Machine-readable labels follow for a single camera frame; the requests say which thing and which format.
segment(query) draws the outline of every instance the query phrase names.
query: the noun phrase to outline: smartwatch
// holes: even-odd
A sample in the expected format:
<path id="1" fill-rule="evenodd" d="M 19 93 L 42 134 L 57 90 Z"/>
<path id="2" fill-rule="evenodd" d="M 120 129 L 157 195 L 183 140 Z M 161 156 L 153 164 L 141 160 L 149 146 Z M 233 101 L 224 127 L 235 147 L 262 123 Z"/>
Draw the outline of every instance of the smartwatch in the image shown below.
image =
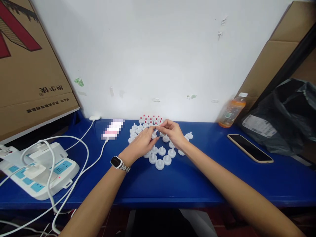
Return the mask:
<path id="1" fill-rule="evenodd" d="M 128 173 L 131 170 L 131 168 L 126 167 L 124 165 L 123 161 L 120 158 L 118 158 L 117 156 L 113 156 L 113 158 L 111 159 L 111 165 L 118 170 L 125 171 L 126 173 Z"/>

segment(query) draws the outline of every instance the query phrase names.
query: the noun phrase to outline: plastic bottle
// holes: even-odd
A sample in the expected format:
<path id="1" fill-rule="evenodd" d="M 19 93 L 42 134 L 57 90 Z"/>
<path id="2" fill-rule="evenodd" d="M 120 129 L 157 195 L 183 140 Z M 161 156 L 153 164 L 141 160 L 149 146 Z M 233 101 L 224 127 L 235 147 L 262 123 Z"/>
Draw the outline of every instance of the plastic bottle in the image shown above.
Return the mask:
<path id="1" fill-rule="evenodd" d="M 233 125 L 239 113 L 246 106 L 245 98 L 247 95 L 248 93 L 239 93 L 239 96 L 229 103 L 225 113 L 218 123 L 221 127 L 230 128 Z"/>

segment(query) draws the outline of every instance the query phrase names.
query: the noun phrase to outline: white wall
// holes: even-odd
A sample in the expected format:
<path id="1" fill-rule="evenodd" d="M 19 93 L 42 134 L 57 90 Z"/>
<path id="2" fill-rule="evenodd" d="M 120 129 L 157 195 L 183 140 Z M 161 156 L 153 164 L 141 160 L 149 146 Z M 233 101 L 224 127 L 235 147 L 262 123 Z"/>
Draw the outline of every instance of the white wall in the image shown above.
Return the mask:
<path id="1" fill-rule="evenodd" d="M 86 117 L 207 122 L 237 93 L 291 2 L 33 0 Z"/>

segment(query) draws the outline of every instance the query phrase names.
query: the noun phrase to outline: person's right hand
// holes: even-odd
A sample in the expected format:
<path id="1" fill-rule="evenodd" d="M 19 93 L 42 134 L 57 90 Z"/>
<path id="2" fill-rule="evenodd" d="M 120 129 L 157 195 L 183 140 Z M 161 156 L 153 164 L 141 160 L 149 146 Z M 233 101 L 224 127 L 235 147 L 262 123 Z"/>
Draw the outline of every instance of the person's right hand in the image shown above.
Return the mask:
<path id="1" fill-rule="evenodd" d="M 179 124 L 173 122 L 169 119 L 166 119 L 163 124 L 157 127 L 159 132 L 167 134 L 174 146 L 181 150 L 182 147 L 188 142 L 180 129 Z"/>

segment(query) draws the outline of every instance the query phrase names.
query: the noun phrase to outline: blue tabletop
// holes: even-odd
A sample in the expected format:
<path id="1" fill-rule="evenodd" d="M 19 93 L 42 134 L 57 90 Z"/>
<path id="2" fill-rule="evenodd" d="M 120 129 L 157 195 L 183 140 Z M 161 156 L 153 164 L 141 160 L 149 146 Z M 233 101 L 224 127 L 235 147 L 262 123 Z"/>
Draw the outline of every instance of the blue tabletop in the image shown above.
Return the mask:
<path id="1" fill-rule="evenodd" d="M 135 122 L 138 121 L 126 120 L 117 140 L 110 140 L 105 145 L 101 159 L 82 175 L 65 209 L 77 208 L 110 168 L 110 159 L 128 146 L 129 129 Z M 100 155 L 104 143 L 100 137 L 108 123 L 109 120 L 106 119 L 96 121 L 83 139 L 90 151 L 87 167 Z M 83 120 L 65 135 L 80 138 L 90 125 L 91 121 Z M 227 134 L 241 134 L 256 144 L 236 126 L 224 129 L 217 123 L 204 122 L 179 122 L 179 125 L 183 134 L 192 132 L 194 136 L 190 140 L 192 144 L 248 183 L 274 205 L 279 207 L 316 205 L 316 173 L 293 158 L 268 153 L 258 145 L 274 159 L 272 164 L 259 164 L 227 138 Z M 56 142 L 68 148 L 76 141 L 71 138 L 60 138 Z M 169 149 L 168 143 L 159 139 L 156 146 L 162 145 L 166 150 Z M 76 161 L 81 169 L 86 159 L 85 147 L 79 143 L 67 152 L 68 157 Z M 8 180 L 0 188 L 0 192 L 0 209 L 46 209 L 51 206 L 49 200 L 38 201 L 30 197 L 12 180 Z M 57 193 L 54 196 L 55 200 L 59 200 L 65 192 L 66 190 L 62 190 Z M 177 153 L 171 165 L 165 166 L 161 171 L 149 163 L 148 159 L 139 158 L 126 175 L 114 204 L 131 208 L 193 208 L 224 202 L 225 199 L 194 164 L 186 156 Z"/>

